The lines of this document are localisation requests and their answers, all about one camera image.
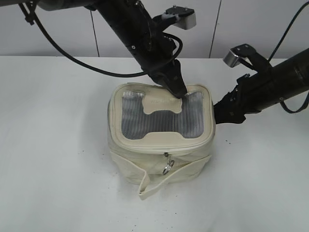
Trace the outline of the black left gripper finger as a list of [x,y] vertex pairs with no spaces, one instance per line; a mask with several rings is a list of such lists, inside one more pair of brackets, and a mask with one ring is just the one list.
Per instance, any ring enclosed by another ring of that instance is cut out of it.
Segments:
[[181,63],[173,60],[165,65],[159,73],[159,83],[175,98],[181,99],[187,94],[187,88],[181,73]]

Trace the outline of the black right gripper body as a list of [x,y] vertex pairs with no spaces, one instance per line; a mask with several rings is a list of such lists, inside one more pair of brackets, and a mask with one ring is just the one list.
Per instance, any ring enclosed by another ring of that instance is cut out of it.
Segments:
[[241,124],[246,114],[257,114],[270,107],[270,72],[245,74],[237,85],[214,105],[216,124]]

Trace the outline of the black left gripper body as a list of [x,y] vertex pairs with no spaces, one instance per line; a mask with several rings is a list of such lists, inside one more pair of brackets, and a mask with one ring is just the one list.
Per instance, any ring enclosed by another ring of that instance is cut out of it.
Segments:
[[135,59],[152,81],[160,85],[160,70],[171,61],[177,60],[180,51],[180,38],[160,33],[135,45]]

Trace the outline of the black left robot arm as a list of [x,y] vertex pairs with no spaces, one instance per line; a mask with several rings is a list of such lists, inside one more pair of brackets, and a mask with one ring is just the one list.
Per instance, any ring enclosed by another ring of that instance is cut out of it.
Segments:
[[[183,48],[183,42],[177,36],[164,32],[166,28],[179,21],[176,15],[164,19],[160,16],[151,18],[139,0],[2,0],[0,5],[18,5],[29,24],[36,24],[59,53],[80,66],[117,78],[147,75],[178,99],[187,94],[181,74],[181,64],[177,60]],[[46,11],[77,7],[98,11],[140,65],[142,71],[129,74],[108,72],[74,58],[48,34],[36,15],[37,7]]]

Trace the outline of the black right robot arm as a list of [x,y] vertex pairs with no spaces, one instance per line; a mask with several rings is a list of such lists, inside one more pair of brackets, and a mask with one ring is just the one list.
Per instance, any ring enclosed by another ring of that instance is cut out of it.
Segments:
[[267,72],[237,79],[235,88],[214,105],[216,124],[241,124],[247,114],[299,95],[309,89],[309,50],[272,67]]

